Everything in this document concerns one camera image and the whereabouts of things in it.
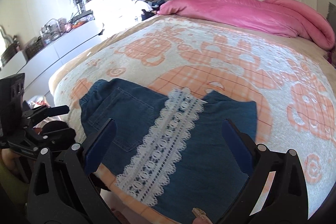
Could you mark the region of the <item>hand with glitter nail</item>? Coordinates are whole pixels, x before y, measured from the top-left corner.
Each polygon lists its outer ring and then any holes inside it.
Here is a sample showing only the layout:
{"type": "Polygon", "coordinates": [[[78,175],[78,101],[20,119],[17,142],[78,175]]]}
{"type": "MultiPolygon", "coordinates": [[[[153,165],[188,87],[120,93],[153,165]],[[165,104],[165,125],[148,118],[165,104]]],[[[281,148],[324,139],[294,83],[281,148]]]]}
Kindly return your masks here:
{"type": "Polygon", "coordinates": [[[209,217],[207,217],[203,210],[195,207],[192,209],[192,213],[195,216],[193,224],[213,224],[213,222],[209,219],[209,217]]]}

